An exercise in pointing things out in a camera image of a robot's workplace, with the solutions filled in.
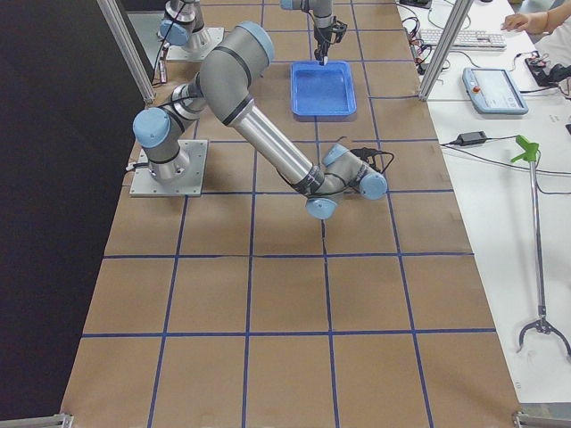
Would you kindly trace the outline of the person forearm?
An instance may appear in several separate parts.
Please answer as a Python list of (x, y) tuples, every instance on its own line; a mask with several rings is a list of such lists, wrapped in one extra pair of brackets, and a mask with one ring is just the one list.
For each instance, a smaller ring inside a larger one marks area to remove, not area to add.
[(570, 3), (563, 3), (545, 12), (533, 12), (529, 15), (526, 31), (529, 34), (552, 33), (570, 17)]

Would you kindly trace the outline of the person hand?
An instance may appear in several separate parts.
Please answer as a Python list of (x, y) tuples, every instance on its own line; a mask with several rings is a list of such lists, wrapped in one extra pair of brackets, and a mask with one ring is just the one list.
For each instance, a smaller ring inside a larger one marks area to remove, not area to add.
[(514, 13), (505, 17), (501, 29), (505, 31), (523, 31), (529, 26), (531, 18), (524, 13)]

